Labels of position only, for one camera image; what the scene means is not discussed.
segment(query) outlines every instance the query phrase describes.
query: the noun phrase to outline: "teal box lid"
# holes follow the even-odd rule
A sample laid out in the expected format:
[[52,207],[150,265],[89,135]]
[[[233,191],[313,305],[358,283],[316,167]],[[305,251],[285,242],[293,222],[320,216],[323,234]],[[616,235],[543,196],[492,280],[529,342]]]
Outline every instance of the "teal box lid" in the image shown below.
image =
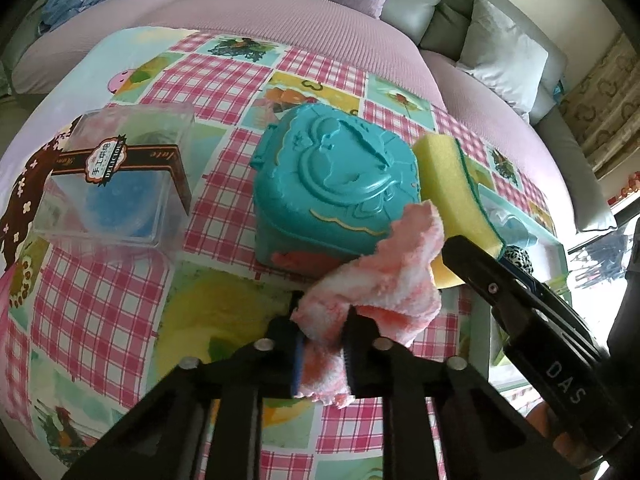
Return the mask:
[[372,254],[404,206],[420,202],[409,145],[323,104],[297,106],[268,126],[251,167],[258,223],[333,253]]

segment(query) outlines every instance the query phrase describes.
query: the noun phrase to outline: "pink cartoon face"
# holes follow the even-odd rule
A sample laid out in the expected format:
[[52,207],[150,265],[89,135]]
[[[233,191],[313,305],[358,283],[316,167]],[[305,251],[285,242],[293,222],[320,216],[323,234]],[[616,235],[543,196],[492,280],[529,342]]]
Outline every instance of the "pink cartoon face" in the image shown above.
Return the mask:
[[115,94],[122,85],[124,85],[125,81],[129,79],[129,76],[136,71],[135,68],[129,68],[129,70],[125,70],[124,72],[120,72],[111,78],[109,83],[107,84],[107,88],[109,92]]

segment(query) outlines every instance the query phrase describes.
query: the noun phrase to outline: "brown floral pattern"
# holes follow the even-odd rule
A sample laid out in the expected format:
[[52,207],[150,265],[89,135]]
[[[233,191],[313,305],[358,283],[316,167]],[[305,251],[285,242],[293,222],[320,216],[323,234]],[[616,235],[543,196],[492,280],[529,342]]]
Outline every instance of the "brown floral pattern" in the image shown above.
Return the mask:
[[624,34],[560,111],[598,178],[640,148],[640,63]]
[[79,119],[60,130],[31,155],[15,181],[6,211],[0,219],[0,251],[4,256],[4,270],[15,263],[18,247],[26,239],[40,205],[44,183]]

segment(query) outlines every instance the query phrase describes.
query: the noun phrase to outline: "transparent box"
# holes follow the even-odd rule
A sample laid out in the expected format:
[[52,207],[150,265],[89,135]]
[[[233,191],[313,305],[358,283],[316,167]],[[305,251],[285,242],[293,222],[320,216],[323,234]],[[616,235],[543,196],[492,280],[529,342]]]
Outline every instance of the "transparent box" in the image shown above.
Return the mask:
[[[75,157],[82,157],[78,155],[81,150],[91,155],[85,155],[81,173],[56,174],[54,170],[47,179],[33,220],[34,233],[79,258],[111,261],[160,256],[173,260],[182,247],[188,202],[181,200],[171,172],[145,169],[149,166],[144,165],[123,168],[132,164],[134,153],[141,153],[139,148],[127,148],[153,146],[144,151],[148,158],[161,159],[173,150],[170,158],[179,155],[186,172],[193,123],[189,105],[118,106],[85,114],[56,169],[61,160],[80,164],[82,158]],[[92,174],[97,166],[103,167],[118,136],[124,136],[126,147],[119,157],[111,152],[110,160],[117,157],[116,170],[107,182],[94,180]]]

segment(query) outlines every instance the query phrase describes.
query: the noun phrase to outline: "clear plastic container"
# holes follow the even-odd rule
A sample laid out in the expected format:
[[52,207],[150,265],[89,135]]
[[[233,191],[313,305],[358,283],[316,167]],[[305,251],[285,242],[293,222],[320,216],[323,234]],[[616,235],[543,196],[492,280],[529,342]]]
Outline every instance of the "clear plastic container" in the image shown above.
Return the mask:
[[[105,139],[124,136],[127,146],[177,145],[187,171],[193,121],[188,105],[104,108],[84,115],[65,152],[93,150]],[[172,259],[187,216],[169,171],[115,171],[104,185],[88,182],[83,171],[47,179],[33,230],[81,258]]]

